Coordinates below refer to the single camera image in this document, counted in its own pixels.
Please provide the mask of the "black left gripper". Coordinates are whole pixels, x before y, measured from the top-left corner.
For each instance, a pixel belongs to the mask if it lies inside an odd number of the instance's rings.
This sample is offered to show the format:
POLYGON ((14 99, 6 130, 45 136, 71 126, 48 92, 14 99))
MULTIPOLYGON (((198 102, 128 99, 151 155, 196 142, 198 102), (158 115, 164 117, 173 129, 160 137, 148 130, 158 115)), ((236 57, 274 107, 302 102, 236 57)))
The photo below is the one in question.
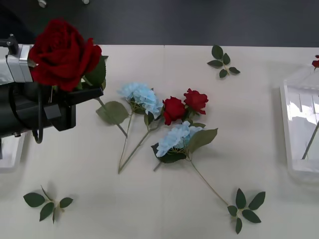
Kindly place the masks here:
POLYGON ((54 127, 58 131, 71 129, 75 126, 75 106, 91 99, 102 96, 100 87, 88 87, 67 93, 60 89, 54 90, 51 86, 38 84, 40 93, 41 119, 44 127, 54 127))

